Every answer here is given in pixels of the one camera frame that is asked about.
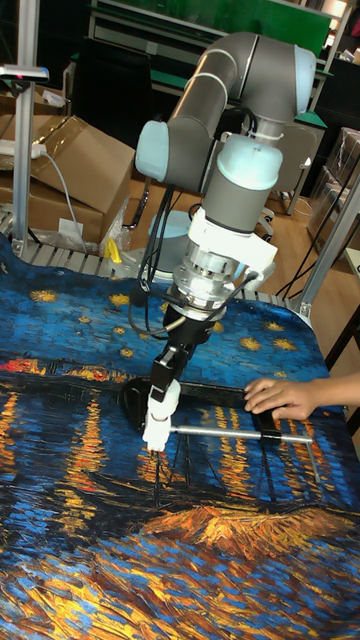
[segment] fabric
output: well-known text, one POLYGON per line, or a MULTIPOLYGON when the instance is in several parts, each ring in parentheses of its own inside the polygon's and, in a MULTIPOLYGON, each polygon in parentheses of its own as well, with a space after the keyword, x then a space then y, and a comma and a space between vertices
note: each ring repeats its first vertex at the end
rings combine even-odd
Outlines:
MULTIPOLYGON (((358 637, 359 464, 341 410, 277 423, 314 438, 320 484, 303 445, 172 435, 150 455, 120 396, 162 345, 130 329, 130 284, 31 267, 0 238, 1 638, 358 637)), ((298 316, 236 301, 184 379, 258 375, 327 370, 298 316)), ((175 419, 254 429, 186 399, 175 419)))

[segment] metal pole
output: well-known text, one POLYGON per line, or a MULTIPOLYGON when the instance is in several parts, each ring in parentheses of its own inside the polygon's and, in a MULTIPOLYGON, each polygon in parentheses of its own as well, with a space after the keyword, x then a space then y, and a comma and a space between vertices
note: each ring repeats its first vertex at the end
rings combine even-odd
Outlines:
POLYGON ((311 305, 325 279, 327 272, 333 264, 346 237, 351 229, 357 214, 360 211, 360 174, 356 178, 355 184, 351 189, 341 213, 326 241, 316 264, 310 274, 310 277, 302 291, 302 293, 290 300, 290 308, 304 315, 309 315, 311 305))
MULTIPOLYGON (((20 0, 17 60, 20 67, 36 66, 39 10, 40 0, 20 0)), ((12 250, 19 257, 27 245, 34 87, 31 82, 16 101, 12 250)))
POLYGON ((170 427, 171 433, 182 433, 197 436, 218 436, 219 438, 243 438, 245 440, 281 440, 282 442, 290 442, 292 444, 312 444, 313 439, 310 436, 297 436, 286 433, 280 433, 279 436, 263 436, 261 431, 242 431, 241 429, 208 429, 207 427, 191 427, 180 425, 178 427, 170 427))
MULTIPOLYGON (((348 21, 348 19, 350 17, 350 14, 351 14, 352 10, 353 10, 353 7, 350 5, 350 6, 347 6, 345 11, 344 11, 343 17, 341 18, 341 22, 340 22, 338 30, 336 32, 336 36, 334 38, 334 42, 330 47, 328 59, 327 59, 327 61, 325 63, 324 69, 323 69, 323 71, 325 73, 328 73, 329 70, 330 70, 331 63, 332 63, 332 61, 334 59, 335 53, 336 53, 337 48, 338 48, 338 44, 339 44, 339 42, 340 42, 340 40, 342 38, 342 35, 344 33, 344 29, 346 27, 347 21, 348 21)), ((315 94, 313 96, 313 99, 311 101, 310 111, 315 111, 315 107, 317 105, 317 101, 319 100, 323 84, 324 84, 324 80, 319 80, 319 84, 317 86, 317 89, 316 89, 315 94)))

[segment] yellow object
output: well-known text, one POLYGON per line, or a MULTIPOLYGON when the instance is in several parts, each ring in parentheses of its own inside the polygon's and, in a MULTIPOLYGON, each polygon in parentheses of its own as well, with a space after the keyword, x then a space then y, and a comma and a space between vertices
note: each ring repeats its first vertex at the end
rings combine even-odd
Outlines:
POLYGON ((106 247, 105 247, 105 256, 104 257, 105 258, 111 258, 111 260, 113 262, 116 262, 117 264, 122 262, 114 238, 109 238, 109 240, 107 241, 106 247))

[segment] finger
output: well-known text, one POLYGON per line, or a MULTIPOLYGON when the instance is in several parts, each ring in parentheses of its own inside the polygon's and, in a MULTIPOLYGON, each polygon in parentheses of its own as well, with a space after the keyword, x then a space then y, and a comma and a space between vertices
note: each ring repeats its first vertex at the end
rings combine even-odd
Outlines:
POLYGON ((288 407, 279 407, 272 412, 274 420, 305 420, 308 417, 305 408, 301 405, 289 405, 288 407))
POLYGON ((277 380, 272 380, 271 378, 258 378, 258 380, 250 382, 250 384, 245 387, 245 400, 251 398, 255 393, 259 393, 264 389, 269 389, 275 384, 275 382, 277 382, 277 380))
POLYGON ((252 398, 246 403, 245 410, 252 411, 252 413, 262 413, 267 409, 275 409, 276 407, 282 407, 286 404, 283 397, 283 392, 274 393, 272 390, 266 390, 255 398, 252 398))

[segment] white cable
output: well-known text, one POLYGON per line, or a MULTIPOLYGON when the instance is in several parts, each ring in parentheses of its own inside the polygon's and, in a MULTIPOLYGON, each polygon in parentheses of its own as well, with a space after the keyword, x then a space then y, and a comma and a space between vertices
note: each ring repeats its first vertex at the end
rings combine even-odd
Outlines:
POLYGON ((263 140, 281 140, 284 137, 284 133, 280 133, 279 136, 268 136, 266 133, 258 133, 257 131, 251 132, 255 138, 262 138, 263 140))
POLYGON ((78 234, 78 236, 79 236, 80 242, 81 242, 81 244, 82 244, 82 246, 83 246, 84 253, 85 253, 85 255, 87 255, 87 249, 86 249, 86 246, 85 246, 85 242, 84 242, 84 239, 83 239, 83 237, 82 237, 82 235, 81 235, 81 231, 80 231, 80 228, 79 228, 78 222, 77 222, 77 220, 76 220, 75 213, 74 213, 73 208, 72 208, 72 206, 71 206, 71 202, 70 202, 70 197, 69 197, 68 188, 67 188, 67 186, 66 186, 66 182, 65 182, 65 180, 64 180, 64 178, 63 178, 63 175, 62 175, 62 173, 61 173, 61 171, 60 171, 59 167, 57 166, 57 164, 56 164, 56 162, 55 162, 54 158, 52 158, 48 153, 43 153, 42 155, 46 156, 46 158, 47 158, 48 160, 50 160, 50 162, 52 162, 52 164, 54 165, 54 167, 55 167, 55 169, 56 169, 56 171, 57 171, 57 173, 58 173, 58 175, 59 175, 59 178, 60 178, 60 180, 61 180, 62 186, 64 187, 64 192, 65 192, 66 201, 67 201, 67 203, 68 203, 69 211, 70 211, 71 216, 72 216, 72 219, 73 219, 73 221, 74 221, 75 229, 76 229, 77 234, 78 234))
POLYGON ((313 212, 312 211, 312 206, 311 206, 311 204, 309 202, 307 202, 307 200, 305 200, 304 198, 298 198, 297 202, 304 202, 305 204, 307 204, 307 206, 311 209, 311 213, 305 213, 305 211, 300 211, 300 209, 296 209, 295 207, 293 209, 294 211, 296 211, 297 213, 301 213, 302 216, 309 217, 309 216, 312 215, 312 212, 313 212))

